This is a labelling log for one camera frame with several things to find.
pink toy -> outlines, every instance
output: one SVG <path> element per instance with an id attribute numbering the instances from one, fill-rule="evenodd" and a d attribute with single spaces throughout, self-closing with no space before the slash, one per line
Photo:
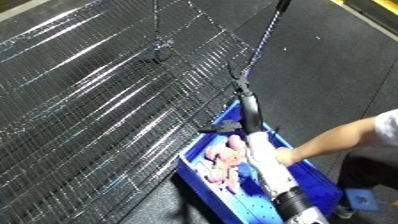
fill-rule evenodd
<path id="1" fill-rule="evenodd" d="M 231 135 L 228 145 L 206 148 L 206 159 L 213 161 L 207 179 L 210 183 L 224 183 L 231 193 L 236 194 L 240 187 L 238 165 L 246 161 L 246 143 L 239 135 Z"/>

person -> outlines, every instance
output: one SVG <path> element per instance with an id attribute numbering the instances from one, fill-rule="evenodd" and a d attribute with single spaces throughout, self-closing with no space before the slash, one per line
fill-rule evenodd
<path id="1" fill-rule="evenodd" d="M 277 159 L 290 166 L 319 155 L 375 145 L 398 146 L 398 109 L 335 127 L 293 150 L 279 148 Z M 337 186 L 341 189 L 372 189 L 376 185 L 384 185 L 398 190 L 397 178 L 398 148 L 367 147 L 352 150 L 346 155 Z M 344 191 L 334 213 L 344 219 L 355 213 Z"/>

wire mesh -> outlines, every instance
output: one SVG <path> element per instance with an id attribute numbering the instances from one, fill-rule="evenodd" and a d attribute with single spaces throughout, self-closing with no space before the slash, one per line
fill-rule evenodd
<path id="1" fill-rule="evenodd" d="M 93 1 L 0 51 L 1 223 L 122 221 L 253 52 L 183 0 Z"/>

silver metal part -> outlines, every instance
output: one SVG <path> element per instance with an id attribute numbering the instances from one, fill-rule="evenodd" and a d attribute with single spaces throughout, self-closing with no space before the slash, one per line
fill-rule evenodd
<path id="1" fill-rule="evenodd" d="M 297 186 L 290 172 L 276 159 L 275 147 L 266 141 L 266 132 L 256 132 L 247 136 L 249 150 L 247 159 L 258 172 L 260 182 L 271 200 Z"/>
<path id="2" fill-rule="evenodd" d="M 285 224 L 328 224 L 329 222 L 315 206 L 289 219 Z"/>

blue tray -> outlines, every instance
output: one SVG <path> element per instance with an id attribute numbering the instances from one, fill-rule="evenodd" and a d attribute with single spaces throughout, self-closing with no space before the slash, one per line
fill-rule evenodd
<path id="1" fill-rule="evenodd" d="M 232 104 L 215 123 L 222 120 L 240 120 L 238 102 Z M 268 125 L 264 124 L 264 127 L 273 132 Z M 200 135 L 180 154 L 177 173 L 224 223 L 283 223 L 268 197 L 261 190 L 254 170 L 246 172 L 251 175 L 240 177 L 241 188 L 236 194 L 211 184 L 205 179 L 203 173 L 209 170 L 211 165 L 204 158 L 206 147 L 224 144 L 226 141 L 227 136 L 223 135 Z M 272 137 L 271 142 L 275 147 L 292 148 L 278 134 Z M 312 204 L 318 206 L 321 212 L 329 217 L 341 197 L 341 191 L 308 161 L 289 167 L 289 171 Z"/>

